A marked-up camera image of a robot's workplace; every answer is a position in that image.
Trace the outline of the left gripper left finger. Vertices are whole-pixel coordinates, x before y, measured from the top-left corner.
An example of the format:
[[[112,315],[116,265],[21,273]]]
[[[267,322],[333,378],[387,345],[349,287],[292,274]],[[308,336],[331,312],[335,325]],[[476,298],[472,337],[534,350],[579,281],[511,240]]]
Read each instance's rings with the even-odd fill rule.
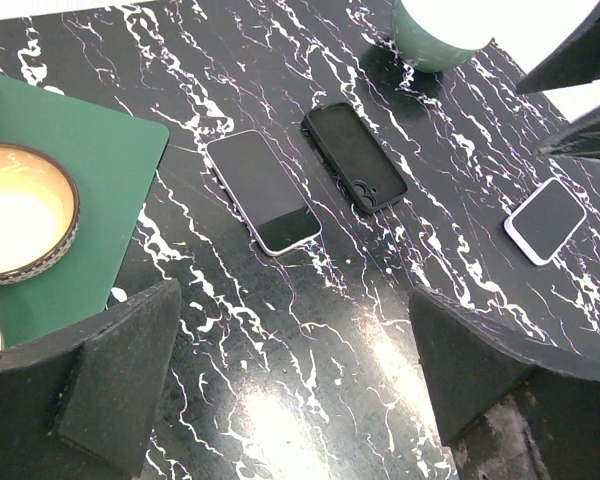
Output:
[[[180,304],[161,281],[0,351],[0,479],[140,477]]]

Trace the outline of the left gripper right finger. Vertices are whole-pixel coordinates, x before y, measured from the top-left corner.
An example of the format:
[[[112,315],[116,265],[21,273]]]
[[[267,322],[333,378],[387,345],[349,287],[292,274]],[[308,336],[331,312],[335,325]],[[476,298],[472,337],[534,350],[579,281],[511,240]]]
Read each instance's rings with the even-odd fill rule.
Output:
[[[462,479],[600,479],[600,360],[426,287],[409,317],[441,443]]]

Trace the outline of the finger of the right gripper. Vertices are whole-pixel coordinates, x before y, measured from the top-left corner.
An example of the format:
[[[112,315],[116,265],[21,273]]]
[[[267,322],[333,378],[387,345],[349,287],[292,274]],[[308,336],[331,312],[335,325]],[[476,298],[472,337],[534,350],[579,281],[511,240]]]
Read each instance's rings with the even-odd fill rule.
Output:
[[[600,163],[600,106],[542,140],[534,148],[534,155],[566,156]]]
[[[600,1],[548,57],[516,83],[516,91],[530,94],[596,80],[600,80]]]

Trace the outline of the black phone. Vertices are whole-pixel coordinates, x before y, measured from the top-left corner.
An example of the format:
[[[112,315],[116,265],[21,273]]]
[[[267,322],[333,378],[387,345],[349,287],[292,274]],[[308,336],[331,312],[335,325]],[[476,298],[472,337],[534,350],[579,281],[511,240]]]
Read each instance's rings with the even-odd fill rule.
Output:
[[[247,130],[214,140],[207,154],[267,255],[280,256],[321,233],[318,218],[260,133]]]

